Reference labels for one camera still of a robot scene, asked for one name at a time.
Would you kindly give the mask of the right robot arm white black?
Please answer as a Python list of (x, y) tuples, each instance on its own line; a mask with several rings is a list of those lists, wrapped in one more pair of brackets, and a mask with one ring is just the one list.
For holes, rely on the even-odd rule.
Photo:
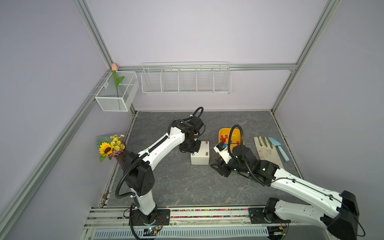
[(324, 189), (309, 183), (267, 160), (258, 159), (244, 144), (244, 132), (240, 125), (240, 142), (220, 142), (214, 150), (220, 155), (211, 167), (221, 176), (228, 177), (235, 172), (262, 186), (284, 191), (302, 200), (305, 204), (293, 204), (278, 198), (269, 198), (262, 216), (268, 223), (289, 223), (299, 221), (327, 230), (339, 240), (356, 240), (363, 227), (359, 222), (360, 212), (356, 196), (349, 192), (341, 193)]

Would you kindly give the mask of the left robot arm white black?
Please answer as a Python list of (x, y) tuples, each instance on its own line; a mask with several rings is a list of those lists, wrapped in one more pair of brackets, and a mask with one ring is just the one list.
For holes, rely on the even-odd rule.
[(152, 188), (155, 184), (153, 170), (174, 148), (180, 152), (198, 153), (202, 141), (200, 130), (204, 127), (201, 115), (203, 107), (198, 107), (185, 119), (173, 120), (167, 132), (148, 148), (135, 154), (129, 152), (125, 158), (122, 178), (115, 189), (115, 198), (132, 197), (134, 207), (139, 211), (139, 218), (145, 225), (153, 224), (157, 219), (157, 205), (153, 199)]

